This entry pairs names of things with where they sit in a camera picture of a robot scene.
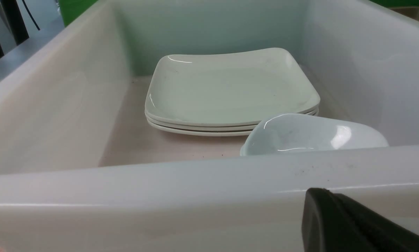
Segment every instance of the bin floor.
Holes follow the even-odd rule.
[[[330,94],[302,67],[321,97],[319,116],[348,120]],[[128,89],[100,166],[239,156],[247,136],[203,137],[152,128],[144,116],[144,101],[152,76],[136,77]]]

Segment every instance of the green surface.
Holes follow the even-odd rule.
[[[71,24],[71,22],[97,1],[98,0],[59,0],[61,15],[65,26]]]
[[[371,0],[384,7],[419,6],[419,0]]]

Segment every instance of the stack of plates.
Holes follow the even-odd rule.
[[[170,55],[155,69],[148,123],[202,136],[248,135],[279,113],[317,115],[320,96],[281,48],[219,55]]]

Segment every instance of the white bowl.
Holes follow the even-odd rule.
[[[282,114],[261,121],[241,148],[241,156],[387,147],[375,129],[350,121]]]
[[[307,113],[319,103],[292,55],[269,48],[163,57],[149,86],[145,113],[172,124],[244,126],[277,113]]]

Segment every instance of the ceramic dish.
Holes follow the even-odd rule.
[[[198,136],[241,136],[241,135],[249,135],[251,131],[230,131],[230,132],[209,132],[209,131],[185,131],[183,129],[175,129],[164,127],[158,124],[155,124],[149,120],[147,123],[152,127],[159,129],[161,131],[176,133],[176,134],[186,134],[186,135],[198,135]]]
[[[145,111],[165,123],[225,127],[257,124],[277,113],[307,113],[319,103],[320,96],[292,55],[269,48],[163,57]]]
[[[318,109],[315,111],[311,111],[307,113],[307,115],[318,115]],[[230,127],[200,127],[200,126],[188,126],[188,125],[180,125],[180,124],[173,124],[173,123],[167,123],[163,121],[158,121],[155,119],[150,118],[147,114],[145,115],[147,121],[150,121],[151,123],[155,123],[160,126],[169,127],[169,128],[175,128],[180,130],[186,130],[186,131],[252,131],[257,124],[253,125],[245,125],[245,126],[230,126]]]
[[[241,156],[387,147],[375,129],[350,121],[282,114],[262,121],[248,136]]]

